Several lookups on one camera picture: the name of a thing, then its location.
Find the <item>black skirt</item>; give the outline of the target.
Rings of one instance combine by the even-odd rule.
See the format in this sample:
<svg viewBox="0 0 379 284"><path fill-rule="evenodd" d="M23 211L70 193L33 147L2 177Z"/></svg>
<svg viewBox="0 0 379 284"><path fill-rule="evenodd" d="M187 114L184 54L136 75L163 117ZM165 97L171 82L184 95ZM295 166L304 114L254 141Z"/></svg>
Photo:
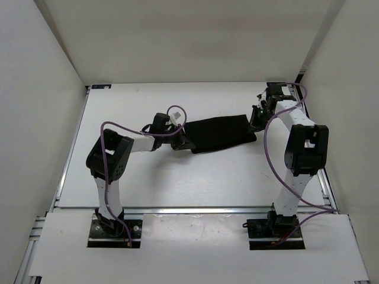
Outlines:
<svg viewBox="0 0 379 284"><path fill-rule="evenodd" d="M194 154L211 153L229 149L257 140L250 131L246 115L214 117L205 120L188 122L184 131L194 148Z"/></svg>

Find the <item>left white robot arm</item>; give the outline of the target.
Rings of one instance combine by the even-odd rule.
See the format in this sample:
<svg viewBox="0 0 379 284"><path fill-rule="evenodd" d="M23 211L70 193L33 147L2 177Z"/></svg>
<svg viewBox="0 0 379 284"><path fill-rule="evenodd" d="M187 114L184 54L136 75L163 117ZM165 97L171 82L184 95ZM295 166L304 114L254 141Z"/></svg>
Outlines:
<svg viewBox="0 0 379 284"><path fill-rule="evenodd" d="M86 166L98 190L99 207L95 215L101 228L110 236L131 237L131 229L124 219L119 185L130 155L155 151L163 144L170 145L175 151L195 148L184 130L162 134L141 132L130 136L123 136L111 129L101 130L99 139L86 158Z"/></svg>

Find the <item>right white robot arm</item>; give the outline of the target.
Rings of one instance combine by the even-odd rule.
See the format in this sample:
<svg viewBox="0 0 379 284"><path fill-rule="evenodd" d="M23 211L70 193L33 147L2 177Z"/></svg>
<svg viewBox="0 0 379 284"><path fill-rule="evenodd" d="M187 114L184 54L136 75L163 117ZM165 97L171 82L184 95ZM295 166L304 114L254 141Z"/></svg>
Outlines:
<svg viewBox="0 0 379 284"><path fill-rule="evenodd" d="M275 237L295 230L298 225L297 208L304 201L303 192L313 176L326 165L329 129L309 119L300 105L292 95L265 91L258 95L258 104L252 107L250 126L254 131L263 131L266 159L282 185L266 221L267 232ZM289 131L284 152L285 178L281 178L274 169L268 152L269 126L277 118Z"/></svg>

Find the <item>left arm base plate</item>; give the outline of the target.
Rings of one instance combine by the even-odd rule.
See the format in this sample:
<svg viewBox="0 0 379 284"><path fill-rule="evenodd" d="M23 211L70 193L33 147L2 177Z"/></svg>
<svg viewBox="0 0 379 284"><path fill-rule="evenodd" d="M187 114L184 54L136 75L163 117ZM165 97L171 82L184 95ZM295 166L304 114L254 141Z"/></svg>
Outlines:
<svg viewBox="0 0 379 284"><path fill-rule="evenodd" d="M109 229L104 230L101 227L101 222L93 216L88 234L87 247L139 249L141 245L143 220L126 220L126 225L131 235L131 241L129 241L129 235L124 227L121 227L121 231L118 230L116 232Z"/></svg>

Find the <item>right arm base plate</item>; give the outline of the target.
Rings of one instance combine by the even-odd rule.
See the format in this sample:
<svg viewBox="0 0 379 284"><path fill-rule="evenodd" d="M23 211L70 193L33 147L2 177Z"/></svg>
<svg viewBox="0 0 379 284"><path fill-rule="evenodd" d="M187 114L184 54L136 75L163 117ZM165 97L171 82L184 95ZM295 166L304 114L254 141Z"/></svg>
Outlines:
<svg viewBox="0 0 379 284"><path fill-rule="evenodd" d="M265 219L247 219L250 250L304 250L305 244L296 215L278 215L274 210Z"/></svg>

